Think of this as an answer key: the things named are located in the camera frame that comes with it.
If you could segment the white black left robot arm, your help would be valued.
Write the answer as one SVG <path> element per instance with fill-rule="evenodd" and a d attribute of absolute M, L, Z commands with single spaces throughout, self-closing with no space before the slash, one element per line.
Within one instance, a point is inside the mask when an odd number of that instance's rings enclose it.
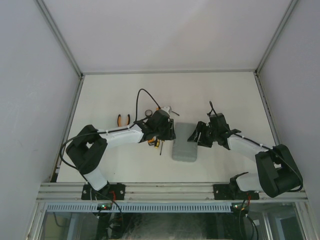
<path fill-rule="evenodd" d="M 98 130 L 89 124 L 69 140 L 65 152 L 76 170 L 92 187 L 93 196 L 104 200 L 110 193 L 107 177 L 99 167 L 105 151 L 126 144 L 147 142 L 153 138 L 160 141 L 174 140 L 176 135 L 171 113 L 171 107 L 165 106 L 148 118 L 112 130 Z"/>

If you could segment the grey plastic tool case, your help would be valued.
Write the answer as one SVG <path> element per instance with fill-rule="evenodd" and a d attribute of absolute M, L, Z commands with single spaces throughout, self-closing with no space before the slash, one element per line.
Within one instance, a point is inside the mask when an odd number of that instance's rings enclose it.
<path fill-rule="evenodd" d="M 198 157 L 196 142 L 188 142 L 196 125 L 193 123 L 177 122 L 174 126 L 176 138 L 172 144 L 171 157 L 174 161 L 194 163 Z"/>

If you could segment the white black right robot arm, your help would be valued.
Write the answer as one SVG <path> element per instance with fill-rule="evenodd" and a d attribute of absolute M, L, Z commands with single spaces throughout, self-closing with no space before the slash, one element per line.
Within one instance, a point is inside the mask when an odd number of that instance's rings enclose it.
<path fill-rule="evenodd" d="M 199 121 L 188 142 L 211 148 L 213 143 L 241 154 L 256 164 L 256 173 L 244 172 L 233 177 L 230 195 L 237 200 L 248 191 L 262 191 L 271 198 L 287 192 L 299 192 L 304 187 L 303 177 L 289 148 L 284 144 L 268 147 L 230 129 L 222 113 L 211 114 L 209 122 Z"/>

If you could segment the orange black handled pliers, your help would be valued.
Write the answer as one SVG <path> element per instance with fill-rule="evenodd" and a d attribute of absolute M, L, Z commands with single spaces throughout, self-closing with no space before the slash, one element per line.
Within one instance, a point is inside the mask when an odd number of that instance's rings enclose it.
<path fill-rule="evenodd" d="M 131 115 L 128 114 L 126 117 L 122 117 L 122 115 L 119 114 L 116 122 L 118 127 L 128 126 L 131 123 Z"/>

